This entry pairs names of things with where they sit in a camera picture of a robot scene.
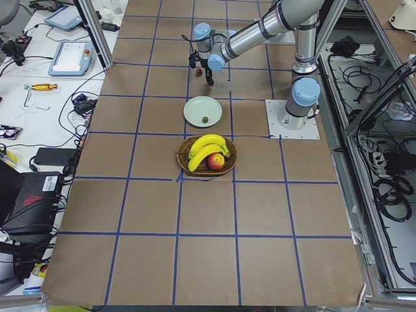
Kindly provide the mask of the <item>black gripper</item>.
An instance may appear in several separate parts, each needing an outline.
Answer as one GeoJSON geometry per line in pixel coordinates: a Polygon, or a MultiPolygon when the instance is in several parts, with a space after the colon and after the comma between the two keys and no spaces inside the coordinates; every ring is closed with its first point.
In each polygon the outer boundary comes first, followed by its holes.
{"type": "Polygon", "coordinates": [[[207,84],[209,86],[213,86],[214,85],[213,73],[212,73],[212,69],[210,69],[210,67],[208,65],[207,59],[199,58],[198,61],[201,65],[201,67],[205,70],[205,80],[206,80],[207,84]]]}

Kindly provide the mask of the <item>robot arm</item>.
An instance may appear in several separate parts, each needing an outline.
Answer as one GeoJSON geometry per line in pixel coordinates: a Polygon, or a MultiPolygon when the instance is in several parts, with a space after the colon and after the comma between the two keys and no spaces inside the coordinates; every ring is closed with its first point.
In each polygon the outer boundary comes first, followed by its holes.
{"type": "Polygon", "coordinates": [[[207,84],[212,86],[213,72],[225,68],[227,62],[264,43],[282,44],[289,34],[294,36],[291,95],[277,118],[281,126],[297,131],[312,118],[321,87],[317,81],[316,32],[323,1],[274,1],[269,10],[239,31],[213,29],[208,23],[194,27],[189,40],[192,53],[188,65],[200,64],[207,84]]]}

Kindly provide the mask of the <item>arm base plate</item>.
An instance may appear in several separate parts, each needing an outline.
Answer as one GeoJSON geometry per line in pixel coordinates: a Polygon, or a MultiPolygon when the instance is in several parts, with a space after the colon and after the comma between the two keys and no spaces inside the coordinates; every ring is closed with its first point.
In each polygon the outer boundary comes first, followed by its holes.
{"type": "Polygon", "coordinates": [[[319,140],[319,130],[313,108],[307,116],[294,117],[286,110],[287,100],[266,99],[269,137],[275,139],[319,140]]]}

